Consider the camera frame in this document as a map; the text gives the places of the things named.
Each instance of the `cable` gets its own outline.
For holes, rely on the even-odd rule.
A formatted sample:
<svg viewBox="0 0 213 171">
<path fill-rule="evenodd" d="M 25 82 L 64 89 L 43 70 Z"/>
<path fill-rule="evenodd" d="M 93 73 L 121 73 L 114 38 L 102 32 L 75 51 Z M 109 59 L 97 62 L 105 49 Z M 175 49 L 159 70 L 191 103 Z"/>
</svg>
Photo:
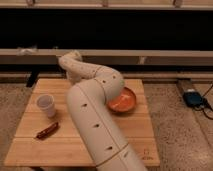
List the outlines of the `cable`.
<svg viewBox="0 0 213 171">
<path fill-rule="evenodd" d="M 207 112 L 205 111 L 205 108 L 203 108 L 202 111 L 203 111 L 203 114 L 204 114 L 204 116 L 205 116 L 206 118 L 208 118 L 208 119 L 210 119 L 210 120 L 213 120 L 213 117 L 211 117 L 211 116 L 209 116 L 209 115 L 207 114 Z"/>
<path fill-rule="evenodd" d="M 212 88 L 213 88 L 213 83 L 212 83 L 212 85 L 208 88 L 208 90 L 202 95 L 202 98 L 203 98 L 204 100 L 206 100 L 204 97 L 212 90 Z M 210 119 L 210 120 L 213 120 L 213 117 L 209 116 L 209 115 L 207 114 L 207 112 L 205 111 L 205 106 L 202 105 L 202 106 L 199 106 L 198 108 L 195 107 L 194 110 L 196 110 L 196 111 L 201 111 L 201 110 L 202 110 L 202 112 L 203 112 L 203 114 L 204 114 L 204 116 L 205 116 L 206 118 L 208 118 L 208 119 Z"/>
<path fill-rule="evenodd" d="M 210 90 L 213 88 L 213 83 L 212 85 L 209 87 L 209 89 L 202 95 L 202 97 L 205 97 L 209 92 Z"/>
</svg>

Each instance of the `robot arm segment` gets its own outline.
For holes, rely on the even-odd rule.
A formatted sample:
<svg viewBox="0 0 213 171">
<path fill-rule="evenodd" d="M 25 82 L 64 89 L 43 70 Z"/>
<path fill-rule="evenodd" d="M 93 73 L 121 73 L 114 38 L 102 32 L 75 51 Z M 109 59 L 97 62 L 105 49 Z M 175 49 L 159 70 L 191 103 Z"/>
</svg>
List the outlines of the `robot arm segment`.
<svg viewBox="0 0 213 171">
<path fill-rule="evenodd" d="M 99 171 L 146 171 L 141 159 L 114 123 L 106 101 L 118 96 L 122 75 L 109 67 L 77 61 L 76 51 L 59 58 L 62 68 L 89 80 L 68 92 L 68 111 Z"/>
</svg>

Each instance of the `speckled floor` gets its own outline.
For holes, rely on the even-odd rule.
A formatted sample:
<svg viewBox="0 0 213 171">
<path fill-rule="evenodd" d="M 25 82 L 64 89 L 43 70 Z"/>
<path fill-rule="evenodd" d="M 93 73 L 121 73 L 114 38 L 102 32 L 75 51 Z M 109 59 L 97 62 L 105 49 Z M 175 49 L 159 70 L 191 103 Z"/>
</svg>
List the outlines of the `speckled floor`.
<svg viewBox="0 0 213 171">
<path fill-rule="evenodd" d="M 210 85 L 198 84 L 205 92 Z M 161 165 L 150 171 L 212 171 L 213 121 L 185 107 L 175 84 L 144 84 Z M 30 171 L 9 168 L 3 160 L 24 112 L 32 88 L 25 84 L 0 84 L 0 171 Z M 207 96 L 213 102 L 213 90 Z M 83 169 L 45 168 L 48 171 Z"/>
</svg>

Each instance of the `paper cup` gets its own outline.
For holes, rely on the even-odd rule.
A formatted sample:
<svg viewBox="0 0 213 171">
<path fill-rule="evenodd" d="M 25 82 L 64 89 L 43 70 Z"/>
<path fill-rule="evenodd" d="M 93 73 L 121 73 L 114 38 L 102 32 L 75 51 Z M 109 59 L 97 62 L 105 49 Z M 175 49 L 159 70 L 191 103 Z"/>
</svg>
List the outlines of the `paper cup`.
<svg viewBox="0 0 213 171">
<path fill-rule="evenodd" d="M 46 113 L 47 117 L 51 118 L 55 115 L 55 104 L 52 95 L 43 94 L 38 97 L 36 104 L 41 111 Z"/>
</svg>

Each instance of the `brown sausage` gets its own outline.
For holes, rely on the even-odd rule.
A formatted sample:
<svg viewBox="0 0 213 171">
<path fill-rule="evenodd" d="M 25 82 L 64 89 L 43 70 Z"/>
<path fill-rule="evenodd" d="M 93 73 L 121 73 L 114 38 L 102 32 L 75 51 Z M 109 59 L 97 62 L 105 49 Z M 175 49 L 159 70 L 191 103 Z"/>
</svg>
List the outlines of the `brown sausage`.
<svg viewBox="0 0 213 171">
<path fill-rule="evenodd" d="M 36 138 L 44 139 L 47 136 L 54 133 L 58 128 L 59 128 L 59 124 L 58 124 L 58 122 L 55 122 L 52 125 L 50 125 L 48 128 L 44 129 L 43 131 L 38 132 L 37 135 L 36 135 Z"/>
</svg>

